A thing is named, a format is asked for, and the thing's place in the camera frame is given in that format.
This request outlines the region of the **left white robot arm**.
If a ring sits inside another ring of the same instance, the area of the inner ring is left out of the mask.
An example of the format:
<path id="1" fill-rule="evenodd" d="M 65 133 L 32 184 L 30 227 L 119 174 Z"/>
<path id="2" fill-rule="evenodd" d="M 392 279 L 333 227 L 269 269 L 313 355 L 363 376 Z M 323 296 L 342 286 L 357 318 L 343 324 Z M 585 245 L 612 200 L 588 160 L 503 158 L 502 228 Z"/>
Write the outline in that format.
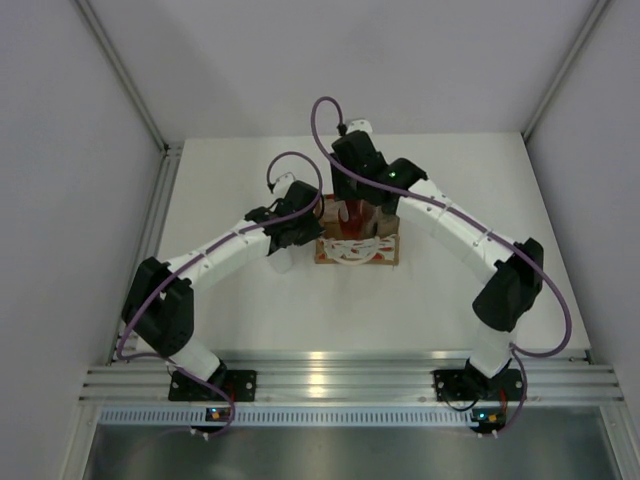
<path id="1" fill-rule="evenodd" d="M 291 183 L 271 207 L 257 207 L 217 239 L 167 261 L 145 259 L 137 268 L 121 318 L 125 332 L 136 333 L 153 352 L 176 366 L 207 400 L 226 386 L 223 360 L 195 336 L 195 296 L 248 263 L 320 237 L 314 214 L 319 190 Z"/>

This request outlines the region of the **translucent bottle with black cap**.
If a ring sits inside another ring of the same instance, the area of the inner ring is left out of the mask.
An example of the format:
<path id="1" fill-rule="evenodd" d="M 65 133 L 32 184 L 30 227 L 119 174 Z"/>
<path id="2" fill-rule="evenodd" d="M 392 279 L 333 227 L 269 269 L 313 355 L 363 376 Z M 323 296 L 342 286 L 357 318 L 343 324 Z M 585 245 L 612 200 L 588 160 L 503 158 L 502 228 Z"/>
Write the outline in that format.
<path id="1" fill-rule="evenodd" d="M 293 257 L 289 248 L 283 248 L 275 251 L 268 257 L 269 264 L 278 274 L 288 272 L 294 264 Z"/>

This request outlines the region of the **red bottle with red cap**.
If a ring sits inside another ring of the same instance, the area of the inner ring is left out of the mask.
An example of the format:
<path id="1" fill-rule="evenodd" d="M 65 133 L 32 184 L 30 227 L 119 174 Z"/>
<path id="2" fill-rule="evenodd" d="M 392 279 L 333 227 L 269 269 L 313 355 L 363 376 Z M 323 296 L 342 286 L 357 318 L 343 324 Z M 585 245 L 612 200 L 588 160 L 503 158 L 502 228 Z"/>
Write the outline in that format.
<path id="1" fill-rule="evenodd" d="M 344 200 L 339 208 L 339 225 L 345 240 L 359 240 L 362 238 L 365 225 L 364 201 Z"/>

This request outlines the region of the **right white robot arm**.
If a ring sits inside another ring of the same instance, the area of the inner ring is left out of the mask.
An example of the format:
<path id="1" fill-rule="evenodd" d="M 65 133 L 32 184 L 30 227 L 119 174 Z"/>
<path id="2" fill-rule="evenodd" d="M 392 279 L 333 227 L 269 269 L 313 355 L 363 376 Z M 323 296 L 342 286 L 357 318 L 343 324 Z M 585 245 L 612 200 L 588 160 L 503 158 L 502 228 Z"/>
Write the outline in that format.
<path id="1" fill-rule="evenodd" d="M 509 347 L 519 319 L 542 289 L 539 269 L 544 249 L 539 242 L 500 245 L 488 228 L 460 210 L 406 158 L 387 163 L 368 133 L 355 130 L 331 145 L 335 195 L 363 200 L 384 214 L 421 227 L 456 256 L 479 279 L 482 289 L 472 303 L 480 321 L 470 358 L 444 400 L 493 396 L 510 363 Z"/>

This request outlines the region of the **canvas bag with strawberry print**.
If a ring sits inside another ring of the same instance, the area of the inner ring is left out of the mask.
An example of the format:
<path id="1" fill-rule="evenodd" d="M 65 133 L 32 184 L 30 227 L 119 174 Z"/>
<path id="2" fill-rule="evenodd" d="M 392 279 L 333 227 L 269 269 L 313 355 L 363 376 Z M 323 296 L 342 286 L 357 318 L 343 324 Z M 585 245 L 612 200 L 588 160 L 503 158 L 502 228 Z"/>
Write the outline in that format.
<path id="1" fill-rule="evenodd" d="M 318 265 L 341 264 L 360 266 L 365 264 L 397 266 L 400 259 L 400 219 L 382 212 L 380 207 L 364 202 L 365 225 L 362 238 L 345 240 L 339 225 L 339 201 L 333 194 L 324 196 L 324 210 L 320 223 L 324 228 L 315 240 L 314 263 Z"/>

